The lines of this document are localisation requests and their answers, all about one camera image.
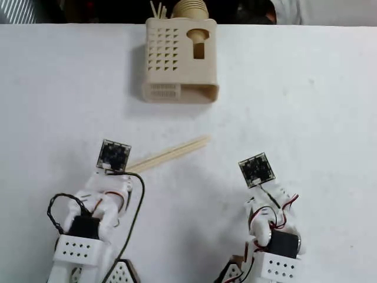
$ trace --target perforated bracket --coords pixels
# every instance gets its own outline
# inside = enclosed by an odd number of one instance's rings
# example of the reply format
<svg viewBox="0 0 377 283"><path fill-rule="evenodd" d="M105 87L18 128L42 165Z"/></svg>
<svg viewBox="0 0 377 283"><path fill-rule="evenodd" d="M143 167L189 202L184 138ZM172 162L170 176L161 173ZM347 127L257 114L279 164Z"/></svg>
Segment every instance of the perforated bracket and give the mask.
<svg viewBox="0 0 377 283"><path fill-rule="evenodd" d="M241 273L242 273L241 270L239 269L239 267L236 264L231 264L231 265L229 265L228 270L225 273L225 276L224 276L222 282L226 282L230 278L236 278L235 280L233 280L234 283L242 282L242 277L239 277L239 275Z"/></svg>
<svg viewBox="0 0 377 283"><path fill-rule="evenodd" d="M106 283L140 283L140 280L128 260L120 260L117 262Z"/></svg>
<svg viewBox="0 0 377 283"><path fill-rule="evenodd" d="M100 240L61 235L54 260L97 266L103 247L104 243Z"/></svg>
<svg viewBox="0 0 377 283"><path fill-rule="evenodd" d="M268 252L257 252L254 258L255 276L280 283L300 282L300 260Z"/></svg>

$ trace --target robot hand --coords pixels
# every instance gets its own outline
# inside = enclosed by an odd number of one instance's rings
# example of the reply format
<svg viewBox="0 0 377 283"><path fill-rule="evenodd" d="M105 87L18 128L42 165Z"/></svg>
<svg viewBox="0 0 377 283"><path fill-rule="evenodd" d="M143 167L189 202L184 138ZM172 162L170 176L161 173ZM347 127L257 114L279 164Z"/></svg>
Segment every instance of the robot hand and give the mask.
<svg viewBox="0 0 377 283"><path fill-rule="evenodd" d="M275 182L264 153L239 165L251 194L244 206L252 238L244 255L231 257L215 283L297 282L297 255L305 249L291 205L299 196L288 195Z"/></svg>
<svg viewBox="0 0 377 283"><path fill-rule="evenodd" d="M249 217L249 233L255 236L256 245L260 248L268 246L272 232L276 230L297 235L299 240L297 252L299 255L304 254L305 247L297 229L295 213L291 209L292 203L299 196L290 196L275 181L270 181L264 187L258 185L251 189L251 192L251 198L245 203L245 208Z"/></svg>

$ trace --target black wire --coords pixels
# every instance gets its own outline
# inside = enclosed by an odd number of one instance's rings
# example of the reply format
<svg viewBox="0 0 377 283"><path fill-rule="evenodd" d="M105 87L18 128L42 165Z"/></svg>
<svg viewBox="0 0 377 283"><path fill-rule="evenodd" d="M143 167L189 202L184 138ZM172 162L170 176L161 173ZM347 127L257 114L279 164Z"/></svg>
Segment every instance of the black wire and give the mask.
<svg viewBox="0 0 377 283"><path fill-rule="evenodd" d="M279 205L279 203L276 201L276 199L275 199L272 195L270 195L270 193L269 193L268 191L266 191L266 190L262 187L261 184L259 184L258 187L260 187L261 190L264 191L264 192L268 195L268 197L270 198L270 200L272 200L272 202L277 206L277 208L279 208L279 209L281 208L280 205Z"/></svg>
<svg viewBox="0 0 377 283"><path fill-rule="evenodd" d="M128 242L130 241L130 238L131 238L131 234L132 234L132 231L134 229L134 225L135 225L135 222L136 222L136 219L137 219L137 216L139 214L139 211L140 211L140 207L141 207L141 204L143 202L143 199L144 199L144 194L145 194L145 184L144 184L144 181L143 181L143 178L139 175L139 174L136 174L136 173L132 173L132 172L114 172L114 173L109 173L109 174L106 174L106 175L110 175L110 176L119 176L119 175L129 175L129 176L134 176L136 178L139 179L140 183L141 183L141 197L140 197L140 201L139 201L139 204L137 206L137 209L136 209L136 213L135 213L135 216L134 216L134 219L132 221L132 224L131 224L131 228L130 228L130 231L128 233L128 236L127 236L127 239L125 240L125 243L121 249L121 251L119 252L118 256L116 257L113 265L111 266L111 268L109 269L109 271L107 272L105 278L102 280L102 283L105 283L106 280L110 277L111 275L111 272L113 271L114 267L116 266L117 262L121 259L122 257L122 254L124 253L127 245L128 245Z"/></svg>
<svg viewBox="0 0 377 283"><path fill-rule="evenodd" d="M89 210L85 207L85 205L83 204L83 202L81 200L79 200L78 198L76 198L75 196L73 195L70 195L68 193L57 193L49 202L49 205L48 205L48 208L47 208L47 216L50 218L52 224L54 224L55 228L58 229L59 233L60 234L64 234L64 230L63 228L61 227L61 225L55 221L54 217L52 216L51 214L51 208L52 206L54 205L54 202L55 200L60 197L60 196L65 196L66 198L70 198L70 199L73 199L74 201L77 202L78 206L80 207L81 209L81 215L85 215L85 216L89 216L90 215L90 212Z"/></svg>
<svg viewBox="0 0 377 283"><path fill-rule="evenodd" d="M250 274L250 271L252 270L253 265L254 265L254 258L253 258L252 264L250 264L250 267L249 267L249 270L247 271L246 276L239 283L245 282L245 280L247 279L247 277Z"/></svg>

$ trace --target dark background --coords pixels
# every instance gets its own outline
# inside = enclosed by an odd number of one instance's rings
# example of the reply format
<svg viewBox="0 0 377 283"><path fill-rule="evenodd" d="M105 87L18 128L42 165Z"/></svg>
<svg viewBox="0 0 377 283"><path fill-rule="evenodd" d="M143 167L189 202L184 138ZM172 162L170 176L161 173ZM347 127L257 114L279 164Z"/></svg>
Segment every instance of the dark background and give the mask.
<svg viewBox="0 0 377 283"><path fill-rule="evenodd" d="M65 0L51 4L51 0L41 0L50 22L99 22L143 24L153 16L149 0ZM159 1L154 0L155 7ZM164 0L167 15L178 0ZM269 0L205 0L210 18L219 24L273 24L265 17L273 10Z"/></svg>

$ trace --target ventilation holes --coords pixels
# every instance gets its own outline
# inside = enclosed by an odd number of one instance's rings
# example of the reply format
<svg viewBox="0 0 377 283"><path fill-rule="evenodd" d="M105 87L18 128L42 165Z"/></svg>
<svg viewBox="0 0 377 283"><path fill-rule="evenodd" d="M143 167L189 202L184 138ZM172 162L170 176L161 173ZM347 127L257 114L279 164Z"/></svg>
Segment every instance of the ventilation holes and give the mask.
<svg viewBox="0 0 377 283"><path fill-rule="evenodd" d="M148 30L147 71L175 71L178 67L178 29L157 28Z"/></svg>

